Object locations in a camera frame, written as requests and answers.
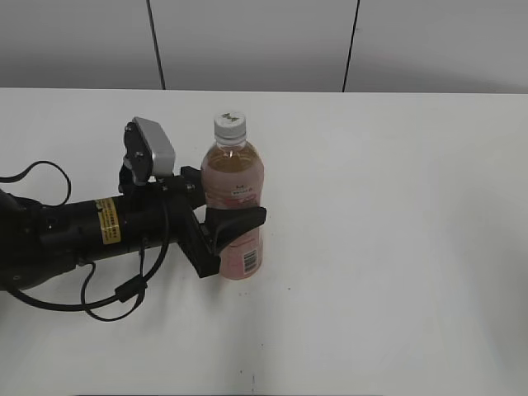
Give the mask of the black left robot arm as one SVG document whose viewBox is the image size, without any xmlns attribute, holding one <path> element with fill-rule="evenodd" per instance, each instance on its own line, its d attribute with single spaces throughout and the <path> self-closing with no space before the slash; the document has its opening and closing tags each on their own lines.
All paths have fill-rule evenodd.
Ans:
<svg viewBox="0 0 528 396">
<path fill-rule="evenodd" d="M 1 288 L 28 290 L 89 262 L 175 243 L 200 278 L 219 273 L 220 253 L 266 221 L 266 209 L 207 209 L 200 171 L 143 186 L 129 184 L 105 199 L 47 206 L 3 193 Z"/>
</svg>

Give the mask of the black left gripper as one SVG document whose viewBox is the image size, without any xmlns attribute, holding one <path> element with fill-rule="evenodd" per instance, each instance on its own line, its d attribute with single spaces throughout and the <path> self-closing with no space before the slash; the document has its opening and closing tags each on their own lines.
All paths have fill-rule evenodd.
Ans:
<svg viewBox="0 0 528 396">
<path fill-rule="evenodd" d="M 207 231 L 194 213 L 205 204 L 201 171 L 191 166 L 181 167 L 178 175 L 143 186 L 133 184 L 130 172 L 123 166 L 119 192 L 121 243 L 130 252 L 140 246 L 176 243 L 200 278 L 217 275 L 220 258 L 216 255 L 266 222 L 266 208 L 261 206 L 236 210 L 207 208 Z"/>
</svg>

